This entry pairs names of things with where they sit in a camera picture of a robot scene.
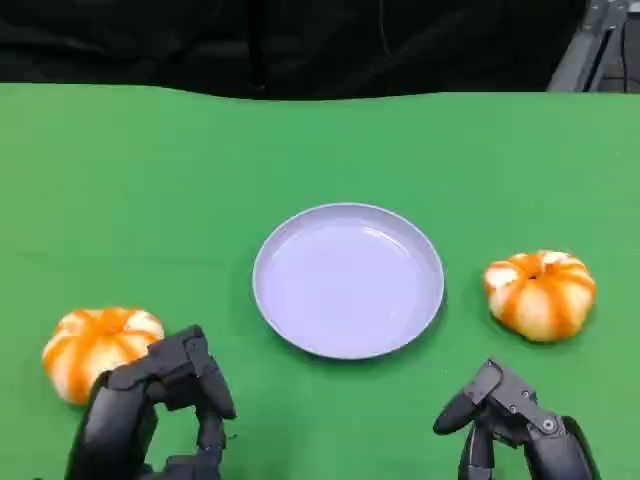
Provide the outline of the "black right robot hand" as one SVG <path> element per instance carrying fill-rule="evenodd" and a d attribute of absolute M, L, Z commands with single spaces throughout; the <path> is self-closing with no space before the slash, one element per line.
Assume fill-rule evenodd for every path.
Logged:
<path fill-rule="evenodd" d="M 540 480 L 601 477 L 577 421 L 542 408 L 534 388 L 489 358 L 440 412 L 433 431 L 449 435 L 469 426 L 458 466 L 460 479 L 494 477 L 494 443 L 522 447 L 529 473 Z"/>

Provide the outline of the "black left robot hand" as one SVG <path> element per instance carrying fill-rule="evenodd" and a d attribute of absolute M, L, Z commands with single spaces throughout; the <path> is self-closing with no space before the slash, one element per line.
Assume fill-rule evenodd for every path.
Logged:
<path fill-rule="evenodd" d="M 162 470 L 146 462 L 158 417 L 192 407 L 197 450 L 167 458 Z M 224 375 L 198 325 L 151 344 L 145 356 L 99 375 L 71 448 L 68 479 L 217 479 L 236 417 Z"/>

